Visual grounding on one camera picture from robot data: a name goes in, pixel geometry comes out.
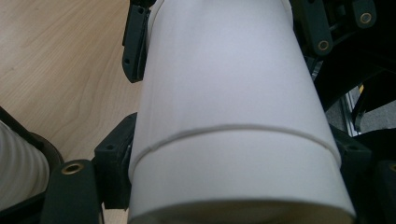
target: wooden table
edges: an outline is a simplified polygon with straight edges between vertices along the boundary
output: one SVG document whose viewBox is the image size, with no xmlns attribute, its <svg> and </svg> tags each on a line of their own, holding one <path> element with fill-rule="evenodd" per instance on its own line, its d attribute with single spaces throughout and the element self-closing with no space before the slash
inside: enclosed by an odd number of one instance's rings
<svg viewBox="0 0 396 224">
<path fill-rule="evenodd" d="M 126 0 L 0 0 L 0 105 L 66 161 L 93 149 L 138 108 L 123 74 Z M 106 223 L 126 223 L 106 211 Z"/>
</svg>

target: screw hole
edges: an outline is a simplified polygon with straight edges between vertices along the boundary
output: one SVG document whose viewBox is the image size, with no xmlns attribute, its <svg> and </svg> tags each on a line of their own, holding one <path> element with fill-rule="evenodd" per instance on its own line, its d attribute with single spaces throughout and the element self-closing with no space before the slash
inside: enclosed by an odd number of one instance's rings
<svg viewBox="0 0 396 224">
<path fill-rule="evenodd" d="M 84 165 L 79 163 L 79 162 L 71 163 L 71 164 L 65 166 L 62 169 L 62 174 L 64 174 L 64 175 L 73 175 L 75 173 L 78 173 L 83 168 L 84 168 Z"/>
<path fill-rule="evenodd" d="M 108 149 L 108 150 L 111 150 L 111 149 L 113 149 L 113 148 L 114 148 L 114 146 L 111 145 L 111 144 L 106 146 L 106 149 Z"/>
</svg>

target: black clamp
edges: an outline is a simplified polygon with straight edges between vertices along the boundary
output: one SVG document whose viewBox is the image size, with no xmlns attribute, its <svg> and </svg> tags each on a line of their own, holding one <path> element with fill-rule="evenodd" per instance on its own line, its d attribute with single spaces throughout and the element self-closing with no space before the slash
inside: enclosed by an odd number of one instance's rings
<svg viewBox="0 0 396 224">
<path fill-rule="evenodd" d="M 155 0 L 131 0 L 122 45 L 122 68 L 132 83 L 141 81 L 145 72 L 149 7 Z"/>
<path fill-rule="evenodd" d="M 308 57 L 323 57 L 332 48 L 376 21 L 373 0 L 290 0 L 294 32 Z"/>
</svg>

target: white tube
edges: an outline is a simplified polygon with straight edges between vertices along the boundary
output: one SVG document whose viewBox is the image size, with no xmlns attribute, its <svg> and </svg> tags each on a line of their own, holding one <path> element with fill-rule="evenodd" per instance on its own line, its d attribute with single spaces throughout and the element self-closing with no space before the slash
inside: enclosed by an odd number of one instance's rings
<svg viewBox="0 0 396 224">
<path fill-rule="evenodd" d="M 43 192 L 49 178 L 44 155 L 0 121 L 0 211 Z"/>
<path fill-rule="evenodd" d="M 290 8 L 279 0 L 154 8 L 130 222 L 351 223 L 340 155 Z"/>
</svg>

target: black plastic part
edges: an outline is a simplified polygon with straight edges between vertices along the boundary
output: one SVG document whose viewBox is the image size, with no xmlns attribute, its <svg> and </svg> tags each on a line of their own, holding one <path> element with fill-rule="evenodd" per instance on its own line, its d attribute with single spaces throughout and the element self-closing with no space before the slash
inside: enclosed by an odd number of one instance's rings
<svg viewBox="0 0 396 224">
<path fill-rule="evenodd" d="M 131 0 L 131 3 L 140 7 L 151 7 L 157 0 Z"/>
<path fill-rule="evenodd" d="M 306 56 L 325 56 L 332 51 L 332 34 L 322 0 L 290 0 L 294 32 Z"/>
<path fill-rule="evenodd" d="M 3 121 L 12 131 L 17 133 L 21 138 L 26 140 L 30 145 L 37 149 L 41 149 L 44 144 L 35 139 L 29 131 L 27 131 L 21 124 L 19 124 L 8 112 L 0 106 L 0 120 Z"/>
<path fill-rule="evenodd" d="M 45 192 L 18 203 L 0 212 L 0 223 L 3 224 L 36 224 L 40 221 L 43 209 Z"/>
<path fill-rule="evenodd" d="M 375 24 L 376 11 L 373 0 L 347 0 L 346 14 L 350 15 L 356 27 L 370 28 Z"/>
<path fill-rule="evenodd" d="M 363 81 L 384 71 L 374 64 L 363 63 L 356 52 L 343 46 L 338 46 L 324 60 L 315 79 L 315 87 L 324 110 L 328 110 Z"/>
<path fill-rule="evenodd" d="M 343 176 L 347 190 L 350 192 L 356 186 L 356 178 L 367 171 L 372 161 L 372 151 L 331 125 L 332 135 L 341 154 Z"/>
<path fill-rule="evenodd" d="M 126 209 L 129 206 L 131 183 L 128 167 L 136 116 L 135 113 L 126 117 L 95 149 L 93 163 L 106 209 Z"/>
<path fill-rule="evenodd" d="M 145 72 L 147 51 L 146 35 L 149 9 L 134 5 L 131 1 L 122 44 L 122 68 L 132 83 L 141 81 Z"/>
<path fill-rule="evenodd" d="M 361 130 L 361 119 L 367 112 L 396 100 L 396 76 L 385 71 L 364 83 L 364 90 L 352 111 L 355 129 Z"/>
<path fill-rule="evenodd" d="M 381 161 L 378 164 L 375 189 L 387 223 L 396 223 L 396 161 Z"/>
<path fill-rule="evenodd" d="M 104 223 L 90 161 L 70 161 L 52 172 L 40 223 Z"/>
</svg>

